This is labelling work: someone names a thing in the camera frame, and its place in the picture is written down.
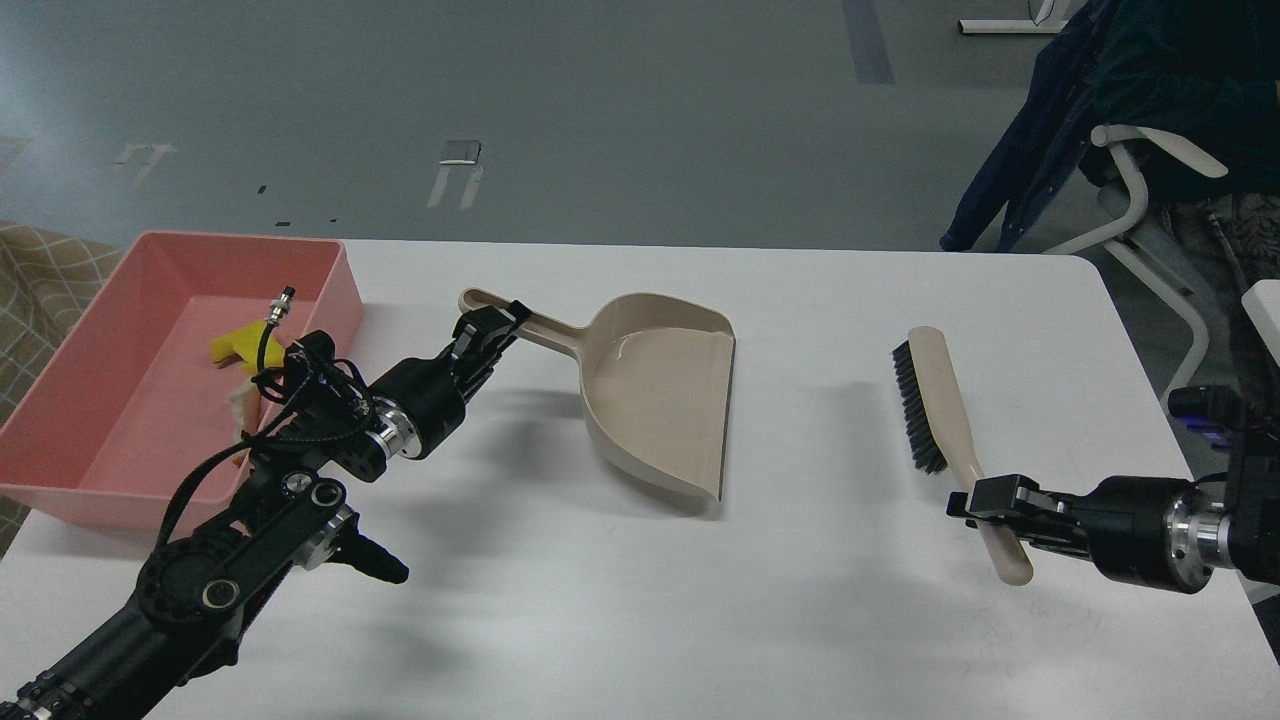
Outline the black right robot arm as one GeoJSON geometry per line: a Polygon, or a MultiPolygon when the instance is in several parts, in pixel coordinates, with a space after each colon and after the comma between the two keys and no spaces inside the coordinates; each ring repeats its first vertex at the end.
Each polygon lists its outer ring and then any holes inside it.
{"type": "Polygon", "coordinates": [[[1112,582],[1194,594],[1221,568],[1276,584],[1277,416],[1226,386],[1179,388],[1167,405],[1229,456],[1226,471],[1199,480],[1110,477],[1088,495],[1047,491],[1018,474],[984,478],[952,493],[946,512],[1091,562],[1112,582]]]}

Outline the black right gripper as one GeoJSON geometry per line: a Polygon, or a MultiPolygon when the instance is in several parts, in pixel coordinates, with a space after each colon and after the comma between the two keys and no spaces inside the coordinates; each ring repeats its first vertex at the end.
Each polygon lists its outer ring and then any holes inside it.
{"type": "Polygon", "coordinates": [[[1231,518],[1197,483],[1110,477],[1085,496],[1085,530],[1076,495],[1043,489],[1029,477],[980,478],[952,492],[946,514],[972,529],[1010,529],[1034,548],[1089,557],[1112,582],[1194,594],[1213,571],[1231,569],[1231,518]]]}

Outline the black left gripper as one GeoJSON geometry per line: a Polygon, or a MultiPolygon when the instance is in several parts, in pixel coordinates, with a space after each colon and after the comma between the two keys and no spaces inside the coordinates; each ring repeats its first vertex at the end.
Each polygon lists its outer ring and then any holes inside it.
{"type": "Polygon", "coordinates": [[[465,419],[462,393],[479,392],[531,316],[518,301],[467,310],[440,357],[407,357],[374,380],[375,437],[387,455],[420,460],[438,448],[465,419]]]}

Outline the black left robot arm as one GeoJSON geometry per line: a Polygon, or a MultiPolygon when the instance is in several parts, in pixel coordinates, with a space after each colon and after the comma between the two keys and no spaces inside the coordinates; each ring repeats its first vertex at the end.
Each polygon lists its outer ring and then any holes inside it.
{"type": "Polygon", "coordinates": [[[124,606],[3,702],[5,719],[142,719],[187,682],[229,667],[293,568],[335,562],[401,584],[410,571],[360,532],[335,464],[371,483],[394,456],[426,457],[465,419],[531,311],[517,301],[461,314],[434,357],[372,383],[314,331],[256,386],[279,404],[262,430],[201,462],[166,506],[124,606]]]}

